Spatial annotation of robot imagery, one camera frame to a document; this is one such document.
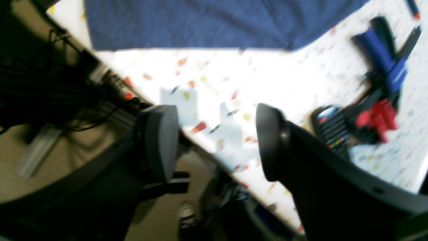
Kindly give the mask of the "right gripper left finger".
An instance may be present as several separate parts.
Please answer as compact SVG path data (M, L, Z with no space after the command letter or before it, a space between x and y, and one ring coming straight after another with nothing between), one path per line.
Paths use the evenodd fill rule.
M175 105L142 110L133 129L59 181L0 207L1 237L11 241L122 241L138 204L186 193L175 171Z

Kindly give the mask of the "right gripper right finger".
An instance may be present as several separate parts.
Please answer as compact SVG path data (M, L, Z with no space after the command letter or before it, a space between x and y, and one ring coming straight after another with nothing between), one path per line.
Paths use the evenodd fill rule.
M308 240L427 240L426 195L341 159L277 108L258 104L256 131L264 175L291 193Z

